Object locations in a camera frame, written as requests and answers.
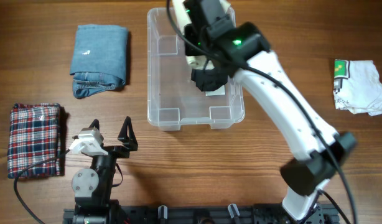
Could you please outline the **cream cloth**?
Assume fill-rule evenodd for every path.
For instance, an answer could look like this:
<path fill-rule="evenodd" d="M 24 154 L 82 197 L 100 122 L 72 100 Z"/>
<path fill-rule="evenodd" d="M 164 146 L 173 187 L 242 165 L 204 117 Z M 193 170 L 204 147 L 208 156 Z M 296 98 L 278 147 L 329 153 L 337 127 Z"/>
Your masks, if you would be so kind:
<path fill-rule="evenodd" d="M 189 17 L 189 10 L 184 6 L 184 0 L 173 0 L 173 7 L 175 16 L 182 35 L 184 36 L 184 27 L 191 24 L 192 21 Z M 206 62 L 206 56 L 188 57 L 185 56 L 188 65 L 196 70 L 202 70 Z"/>

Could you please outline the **black garment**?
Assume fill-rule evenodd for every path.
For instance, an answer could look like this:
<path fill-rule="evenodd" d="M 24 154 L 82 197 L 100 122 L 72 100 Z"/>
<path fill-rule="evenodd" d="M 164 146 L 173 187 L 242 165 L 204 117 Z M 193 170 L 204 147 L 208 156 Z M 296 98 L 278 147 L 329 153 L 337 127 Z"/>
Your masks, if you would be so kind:
<path fill-rule="evenodd" d="M 215 91 L 228 82 L 228 75 L 218 68 L 211 70 L 196 70 L 191 72 L 191 81 L 195 82 L 200 91 Z"/>

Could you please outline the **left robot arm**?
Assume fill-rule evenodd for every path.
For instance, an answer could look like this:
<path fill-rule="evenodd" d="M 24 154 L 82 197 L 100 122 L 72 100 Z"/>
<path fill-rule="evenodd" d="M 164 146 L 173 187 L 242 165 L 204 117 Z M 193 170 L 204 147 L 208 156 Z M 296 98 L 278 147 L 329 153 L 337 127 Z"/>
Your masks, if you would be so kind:
<path fill-rule="evenodd" d="M 79 170 L 72 179 L 75 193 L 75 209 L 66 210 L 64 223 L 129 223 L 130 219 L 118 200 L 111 198 L 111 190 L 120 184 L 113 182 L 116 172 L 121 172 L 118 159 L 127 159 L 130 152 L 137 151 L 138 143 L 131 118 L 125 118 L 118 146 L 105 146 L 100 133 L 100 124 L 95 119 L 88 128 L 74 136 L 70 146 L 72 154 L 83 154 L 92 158 L 91 166 Z"/>

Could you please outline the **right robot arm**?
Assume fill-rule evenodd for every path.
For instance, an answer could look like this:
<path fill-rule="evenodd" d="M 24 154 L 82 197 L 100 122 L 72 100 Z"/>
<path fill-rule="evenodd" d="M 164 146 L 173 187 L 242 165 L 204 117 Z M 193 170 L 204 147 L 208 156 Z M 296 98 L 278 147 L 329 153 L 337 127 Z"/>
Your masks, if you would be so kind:
<path fill-rule="evenodd" d="M 282 69 L 267 38 L 251 22 L 234 25 L 226 1 L 172 1 L 187 55 L 204 56 L 212 74 L 197 75 L 210 91 L 232 78 L 247 90 L 284 136 L 293 158 L 280 169 L 288 186 L 282 207 L 296 223 L 311 215 L 330 179 L 345 178 L 342 165 L 356 146 L 352 133 L 340 133 L 309 105 Z"/>

